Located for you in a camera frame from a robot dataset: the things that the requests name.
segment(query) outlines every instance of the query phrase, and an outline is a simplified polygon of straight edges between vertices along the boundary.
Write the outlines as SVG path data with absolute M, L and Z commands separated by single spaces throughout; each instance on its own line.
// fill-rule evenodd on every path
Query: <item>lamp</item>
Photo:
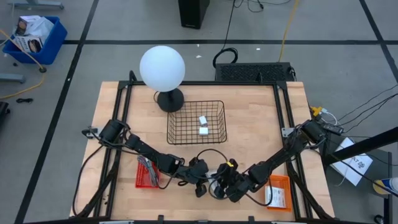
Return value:
M 176 112 L 184 104 L 184 95 L 177 89 L 185 75 L 181 55 L 171 47 L 156 46 L 142 56 L 139 71 L 144 83 L 159 91 L 157 104 L 166 112 Z

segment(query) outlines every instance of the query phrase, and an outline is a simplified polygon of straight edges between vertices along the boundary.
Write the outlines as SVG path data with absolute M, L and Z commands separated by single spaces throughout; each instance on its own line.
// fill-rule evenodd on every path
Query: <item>wooden tabletop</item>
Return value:
M 93 118 L 94 127 L 103 127 L 112 117 L 117 82 L 103 82 Z M 307 98 L 303 83 L 288 83 L 290 104 L 295 124 L 310 119 Z M 282 147 L 282 141 L 275 107 L 274 92 L 271 86 L 180 86 L 185 101 L 221 100 L 225 107 L 228 139 L 221 144 L 171 145 L 166 141 L 167 113 L 160 110 L 153 100 L 154 90 L 140 85 L 133 86 L 127 123 L 131 131 L 144 142 L 159 152 L 175 154 L 187 161 L 195 157 L 201 150 L 214 148 L 220 150 L 228 158 L 235 159 L 238 171 L 246 170 L 252 164 L 267 160 Z M 121 101 L 123 109 L 124 96 Z M 84 160 L 98 148 L 97 140 L 89 140 Z M 98 188 L 100 173 L 104 159 L 103 149 L 86 165 L 82 175 L 80 188 L 76 198 L 76 209 L 80 211 Z M 303 151 L 301 153 L 307 187 L 325 211 L 334 216 L 330 194 L 326 184 L 322 162 L 317 153 Z M 201 155 L 209 169 L 217 169 L 224 162 L 214 152 Z M 233 203 L 229 200 L 215 200 L 206 194 L 201 198 L 195 196 L 195 186 L 179 187 L 178 180 L 173 180 L 165 190 L 137 189 L 135 187 L 137 158 L 135 155 L 123 153 L 119 166 L 116 193 L 113 202 L 112 219 L 156 220 L 164 215 L 166 220 L 248 220 L 254 216 L 257 221 L 294 220 L 293 212 L 278 212 L 260 207 L 247 197 Z M 285 164 L 278 167 L 273 174 L 287 175 Z M 161 185 L 165 185 L 169 177 L 161 175 Z M 305 216 L 302 195 L 297 189 L 301 216 Z M 264 203 L 264 190 L 250 193 Z M 101 214 L 104 214 L 108 194 L 104 194 Z

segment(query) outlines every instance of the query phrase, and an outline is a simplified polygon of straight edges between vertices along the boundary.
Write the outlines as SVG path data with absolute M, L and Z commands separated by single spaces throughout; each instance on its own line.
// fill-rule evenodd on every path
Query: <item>blue bin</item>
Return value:
M 46 18 L 54 23 L 50 35 L 45 40 L 43 48 L 39 53 L 29 54 L 33 56 L 33 58 L 35 58 L 39 63 L 43 65 L 51 65 L 60 51 L 62 43 L 65 40 L 68 32 L 61 24 L 60 18 L 55 16 L 46 16 Z M 2 51 L 13 56 L 21 63 L 35 63 L 30 57 L 28 57 L 24 52 L 21 52 L 21 50 L 19 50 L 18 47 L 9 40 Z

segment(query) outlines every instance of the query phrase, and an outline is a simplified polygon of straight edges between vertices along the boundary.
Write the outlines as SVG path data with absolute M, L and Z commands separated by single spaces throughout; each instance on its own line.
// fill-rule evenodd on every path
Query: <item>white block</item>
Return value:
M 206 120 L 205 116 L 200 116 L 199 122 L 200 122 L 200 126 L 202 126 L 202 127 L 207 126 L 207 120 Z
M 199 128 L 199 135 L 205 136 L 209 134 L 209 129 L 208 128 Z

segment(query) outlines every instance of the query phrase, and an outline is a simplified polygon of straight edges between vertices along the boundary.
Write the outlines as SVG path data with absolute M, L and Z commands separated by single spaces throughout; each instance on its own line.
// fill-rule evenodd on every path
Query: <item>wire basket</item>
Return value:
M 200 136 L 199 117 L 207 120 L 208 135 Z M 224 103 L 216 101 L 186 101 L 182 108 L 167 117 L 169 144 L 208 144 L 226 141 Z

